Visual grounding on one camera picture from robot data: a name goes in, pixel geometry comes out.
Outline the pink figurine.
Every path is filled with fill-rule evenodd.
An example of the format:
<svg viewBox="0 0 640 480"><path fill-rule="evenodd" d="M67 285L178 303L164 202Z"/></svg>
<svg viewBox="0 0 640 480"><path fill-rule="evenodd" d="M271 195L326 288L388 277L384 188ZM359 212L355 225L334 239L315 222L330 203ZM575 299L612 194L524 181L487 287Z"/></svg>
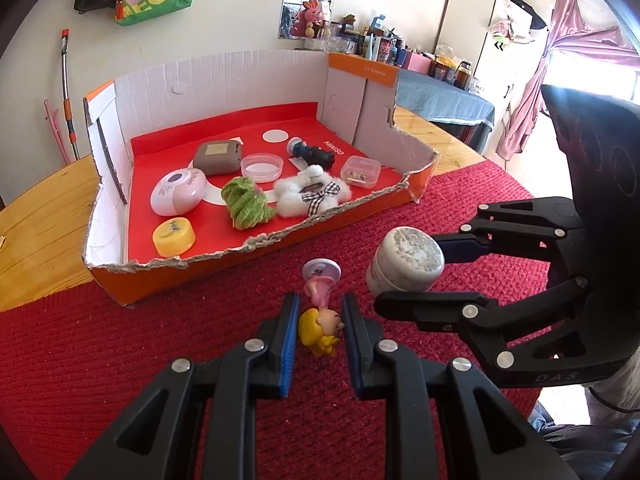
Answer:
<svg viewBox="0 0 640 480"><path fill-rule="evenodd" d="M304 292L317 309L329 307L331 290L342 277L337 262L327 258L315 258L303 266Z"/></svg>

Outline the yellow duck figurine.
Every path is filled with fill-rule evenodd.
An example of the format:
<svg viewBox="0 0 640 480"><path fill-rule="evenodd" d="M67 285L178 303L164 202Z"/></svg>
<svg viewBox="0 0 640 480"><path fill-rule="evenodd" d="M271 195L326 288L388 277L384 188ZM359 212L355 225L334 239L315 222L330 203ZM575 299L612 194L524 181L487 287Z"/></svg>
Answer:
<svg viewBox="0 0 640 480"><path fill-rule="evenodd" d="M315 356L335 356L344 323L331 309L310 308L298 320L297 333L302 345Z"/></svg>

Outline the white round cream jar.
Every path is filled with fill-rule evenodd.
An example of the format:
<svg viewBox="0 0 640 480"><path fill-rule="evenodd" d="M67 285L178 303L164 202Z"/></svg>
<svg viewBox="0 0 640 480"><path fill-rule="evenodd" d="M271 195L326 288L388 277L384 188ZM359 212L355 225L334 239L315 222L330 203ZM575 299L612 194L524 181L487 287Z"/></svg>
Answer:
<svg viewBox="0 0 640 480"><path fill-rule="evenodd" d="M445 257L433 237L398 226L383 238L366 274L370 293L425 292L442 275Z"/></svg>

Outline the white fluffy star hairclip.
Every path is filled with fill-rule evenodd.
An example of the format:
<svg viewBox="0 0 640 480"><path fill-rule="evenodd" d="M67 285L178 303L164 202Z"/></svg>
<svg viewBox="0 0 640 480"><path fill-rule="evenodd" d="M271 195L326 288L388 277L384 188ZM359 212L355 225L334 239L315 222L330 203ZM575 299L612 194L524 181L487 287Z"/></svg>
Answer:
<svg viewBox="0 0 640 480"><path fill-rule="evenodd" d="M319 165L299 171L294 177L274 182L276 211L282 218L313 217L352 199L352 190Z"/></svg>

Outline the small clear plastic box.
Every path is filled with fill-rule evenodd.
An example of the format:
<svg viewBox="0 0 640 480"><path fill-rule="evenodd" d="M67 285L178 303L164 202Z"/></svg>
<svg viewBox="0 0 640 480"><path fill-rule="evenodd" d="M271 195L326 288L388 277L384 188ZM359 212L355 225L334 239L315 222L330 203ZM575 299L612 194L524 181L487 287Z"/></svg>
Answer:
<svg viewBox="0 0 640 480"><path fill-rule="evenodd" d="M381 164L372 158L352 155L340 171L340 178L357 188L374 188L382 170Z"/></svg>

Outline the black mouse figurine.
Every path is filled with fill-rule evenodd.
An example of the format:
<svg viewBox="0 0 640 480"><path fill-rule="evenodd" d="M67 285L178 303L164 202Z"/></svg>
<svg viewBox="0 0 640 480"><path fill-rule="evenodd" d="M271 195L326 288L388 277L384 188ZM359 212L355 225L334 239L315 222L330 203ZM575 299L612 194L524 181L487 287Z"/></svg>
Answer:
<svg viewBox="0 0 640 480"><path fill-rule="evenodd" d="M303 159L308 166L320 166L324 171L329 171L335 162L332 152L308 145L298 136L288 141L286 151L291 157Z"/></svg>

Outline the clear round lid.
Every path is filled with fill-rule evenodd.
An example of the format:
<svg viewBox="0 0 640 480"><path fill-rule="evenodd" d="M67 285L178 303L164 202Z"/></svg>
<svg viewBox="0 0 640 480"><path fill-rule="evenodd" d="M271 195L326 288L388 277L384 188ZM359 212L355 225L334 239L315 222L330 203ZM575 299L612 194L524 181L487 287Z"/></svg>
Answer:
<svg viewBox="0 0 640 480"><path fill-rule="evenodd" d="M241 174L252 179L255 183L270 183L277 181L282 174L283 159L275 154L250 154L241 160Z"/></svg>

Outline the grey square case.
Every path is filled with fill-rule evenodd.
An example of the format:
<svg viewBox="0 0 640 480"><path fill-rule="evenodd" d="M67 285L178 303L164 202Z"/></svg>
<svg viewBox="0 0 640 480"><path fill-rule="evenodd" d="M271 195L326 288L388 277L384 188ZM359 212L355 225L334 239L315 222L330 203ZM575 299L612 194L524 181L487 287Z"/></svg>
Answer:
<svg viewBox="0 0 640 480"><path fill-rule="evenodd" d="M207 141L201 144L193 157L193 168L207 177L233 174L242 160L242 144L237 140Z"/></svg>

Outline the pink My Melody case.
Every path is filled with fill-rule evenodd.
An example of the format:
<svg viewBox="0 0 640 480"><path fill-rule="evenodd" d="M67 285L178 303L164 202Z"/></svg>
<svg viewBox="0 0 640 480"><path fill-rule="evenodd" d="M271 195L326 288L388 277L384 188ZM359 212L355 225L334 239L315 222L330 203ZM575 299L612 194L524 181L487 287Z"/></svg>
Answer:
<svg viewBox="0 0 640 480"><path fill-rule="evenodd" d="M162 217L186 214L201 203L207 179L196 168L181 168L165 174L151 193L152 211Z"/></svg>

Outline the blue covered side table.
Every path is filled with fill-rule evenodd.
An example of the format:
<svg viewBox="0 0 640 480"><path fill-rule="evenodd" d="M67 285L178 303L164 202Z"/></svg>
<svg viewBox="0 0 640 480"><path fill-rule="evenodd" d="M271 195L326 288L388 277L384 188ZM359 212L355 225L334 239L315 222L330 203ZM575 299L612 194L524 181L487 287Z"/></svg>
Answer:
<svg viewBox="0 0 640 480"><path fill-rule="evenodd" d="M483 154L495 128L495 107L480 96L461 90L411 70L400 70L396 92L398 106L439 125L461 139L462 130L470 128L465 140L478 154Z"/></svg>

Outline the pink storage box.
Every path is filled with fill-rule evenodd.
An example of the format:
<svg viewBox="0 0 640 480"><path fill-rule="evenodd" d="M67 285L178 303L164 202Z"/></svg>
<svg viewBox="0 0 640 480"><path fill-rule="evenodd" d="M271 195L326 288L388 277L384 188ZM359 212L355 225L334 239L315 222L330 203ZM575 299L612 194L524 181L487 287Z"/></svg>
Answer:
<svg viewBox="0 0 640 480"><path fill-rule="evenodd" d="M422 53L408 52L404 64L402 67L405 70L411 70L412 72L428 75L431 73L433 60Z"/></svg>

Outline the orange white cardboard box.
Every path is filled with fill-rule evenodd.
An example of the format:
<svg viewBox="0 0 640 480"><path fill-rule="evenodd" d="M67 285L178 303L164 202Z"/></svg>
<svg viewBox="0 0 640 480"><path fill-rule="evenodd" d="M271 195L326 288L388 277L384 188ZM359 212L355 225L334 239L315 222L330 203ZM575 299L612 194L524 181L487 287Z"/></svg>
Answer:
<svg viewBox="0 0 640 480"><path fill-rule="evenodd" d="M168 63L84 99L100 187L82 258L129 306L420 200L438 154L394 123L398 69L341 53Z"/></svg>

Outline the white wardrobe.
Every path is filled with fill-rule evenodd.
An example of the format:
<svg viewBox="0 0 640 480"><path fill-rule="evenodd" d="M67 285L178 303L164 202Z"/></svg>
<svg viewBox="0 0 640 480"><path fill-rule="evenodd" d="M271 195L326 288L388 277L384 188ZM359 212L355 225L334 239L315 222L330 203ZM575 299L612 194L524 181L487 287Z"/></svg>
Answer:
<svg viewBox="0 0 640 480"><path fill-rule="evenodd" d="M473 93L500 120L537 65L546 21L532 0L446 0L436 44L471 64Z"/></svg>

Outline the pink curtain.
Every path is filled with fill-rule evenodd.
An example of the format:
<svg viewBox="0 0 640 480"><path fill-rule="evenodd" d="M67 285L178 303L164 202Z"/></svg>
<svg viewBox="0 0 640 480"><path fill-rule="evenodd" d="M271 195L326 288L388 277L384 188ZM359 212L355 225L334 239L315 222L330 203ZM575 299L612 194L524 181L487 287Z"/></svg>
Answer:
<svg viewBox="0 0 640 480"><path fill-rule="evenodd" d="M532 78L525 85L521 101L500 136L496 153L508 162L524 151L544 108L542 85L559 82L568 88L570 70L576 68L578 80L593 75L594 64L639 69L639 49L633 46L617 26L597 28L582 17L578 0L555 0L544 52Z"/></svg>

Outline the pink rabbit plush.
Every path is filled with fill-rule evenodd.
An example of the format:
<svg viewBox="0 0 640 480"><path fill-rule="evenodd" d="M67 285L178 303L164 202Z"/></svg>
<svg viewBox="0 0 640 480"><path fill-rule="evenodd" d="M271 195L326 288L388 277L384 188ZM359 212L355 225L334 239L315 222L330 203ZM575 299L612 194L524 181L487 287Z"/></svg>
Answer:
<svg viewBox="0 0 640 480"><path fill-rule="evenodd" d="M316 38L324 23L324 13L319 0L307 0L297 12L290 34L294 38Z"/></svg>

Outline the pink hanger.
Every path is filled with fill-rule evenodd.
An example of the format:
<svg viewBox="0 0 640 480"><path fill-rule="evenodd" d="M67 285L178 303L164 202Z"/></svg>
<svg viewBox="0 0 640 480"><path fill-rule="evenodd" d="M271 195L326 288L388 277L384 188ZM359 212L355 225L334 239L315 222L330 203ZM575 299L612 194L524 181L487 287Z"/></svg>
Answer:
<svg viewBox="0 0 640 480"><path fill-rule="evenodd" d="M70 155L66 151L60 125L58 124L58 110L56 108L52 108L48 100L43 101L43 107L46 112L46 121L50 127L55 145L58 148L58 152L61 155L64 165L68 166L70 164Z"/></svg>

